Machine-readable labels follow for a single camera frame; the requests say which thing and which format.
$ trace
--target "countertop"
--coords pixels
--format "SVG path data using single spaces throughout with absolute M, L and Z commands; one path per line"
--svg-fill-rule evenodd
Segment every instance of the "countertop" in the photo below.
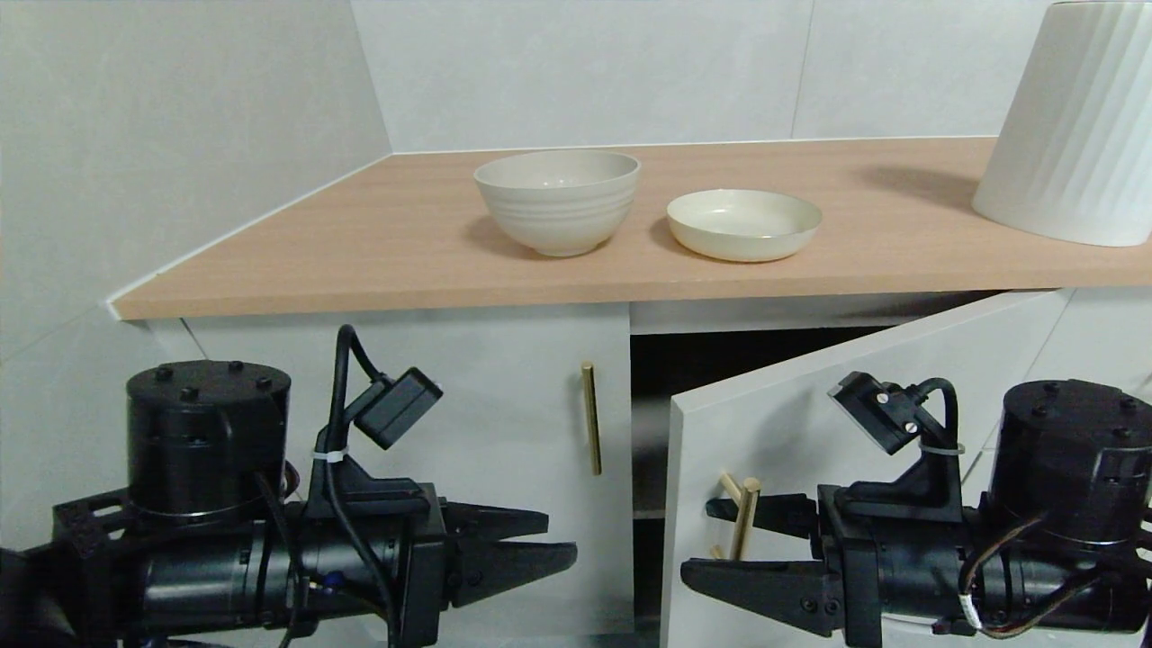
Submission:
M 514 151 L 397 155 L 256 223 L 113 301 L 124 319 L 567 302 L 1152 284 L 1152 244 L 1099 248 L 969 206 L 994 138 L 620 148 L 635 205 L 597 250 L 548 258 L 501 233 L 472 181 Z M 665 223 L 679 195 L 768 189 L 824 224 L 799 254 L 708 259 Z

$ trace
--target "bowl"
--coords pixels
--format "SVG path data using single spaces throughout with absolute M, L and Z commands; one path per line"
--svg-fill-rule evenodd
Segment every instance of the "bowl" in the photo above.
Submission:
M 820 209 L 808 201 L 752 189 L 711 189 L 668 203 L 668 226 L 680 244 L 743 263 L 796 254 L 823 219 Z
M 521 153 L 490 161 L 473 179 L 497 225 L 547 256 L 596 249 L 632 208 L 641 163 L 593 149 Z

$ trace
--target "white wall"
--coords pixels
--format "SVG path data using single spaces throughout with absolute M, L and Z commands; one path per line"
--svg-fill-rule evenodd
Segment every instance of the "white wall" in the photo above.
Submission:
M 995 135 L 1051 0 L 353 0 L 397 152 Z
M 188 353 L 104 299 L 388 141 L 347 2 L 0 12 L 0 542 L 23 549 L 123 485 L 124 382 Z

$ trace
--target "white vase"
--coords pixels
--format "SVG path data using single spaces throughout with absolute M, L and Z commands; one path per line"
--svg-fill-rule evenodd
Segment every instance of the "white vase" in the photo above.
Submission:
M 1048 7 L 972 208 L 1053 239 L 1149 240 L 1152 2 Z

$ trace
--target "cabinet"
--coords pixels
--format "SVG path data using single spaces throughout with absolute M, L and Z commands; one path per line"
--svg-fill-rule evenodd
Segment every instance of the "cabinet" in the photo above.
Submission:
M 679 566 L 688 558 L 706 557 L 713 544 L 728 544 L 732 525 L 704 514 L 706 500 L 722 491 L 718 484 L 722 472 L 760 479 L 765 493 L 813 497 L 821 483 L 890 481 L 915 460 L 909 450 L 887 457 L 826 395 L 847 374 L 867 371 L 901 384 L 932 376 L 950 379 L 960 395 L 961 442 L 969 449 L 962 469 L 983 482 L 965 480 L 965 496 L 971 498 L 987 483 L 1001 397 L 1010 386 L 1043 377 L 1076 377 L 1149 397 L 1149 315 L 1152 300 L 1146 289 L 1005 293 L 676 394 L 670 414 L 661 645 L 832 645 L 689 590 L 680 581 Z M 940 402 L 930 399 L 927 407 L 941 415 Z M 804 541 L 753 532 L 745 558 L 794 560 L 810 555 Z M 886 646 L 920 646 L 925 639 L 917 632 L 924 631 L 886 623 Z M 1032 640 L 1018 641 L 1083 641 L 1075 636 L 1037 631 Z M 931 641 L 948 646 L 982 640 Z M 1092 638 L 1094 645 L 1131 641 L 1131 636 Z
M 357 461 L 378 476 L 435 482 L 450 500 L 546 512 L 550 533 L 523 540 L 577 543 L 570 570 L 448 610 L 444 643 L 630 632 L 628 304 L 188 319 L 209 357 L 260 362 L 291 376 L 288 458 L 305 480 L 316 431 L 327 421 L 342 323 L 356 326 L 380 370 L 399 376 L 415 366 L 445 391 L 387 452 L 354 434 Z M 589 452 L 583 362 L 596 369 L 599 476 Z M 365 384 L 355 363 L 350 376 L 349 398 Z

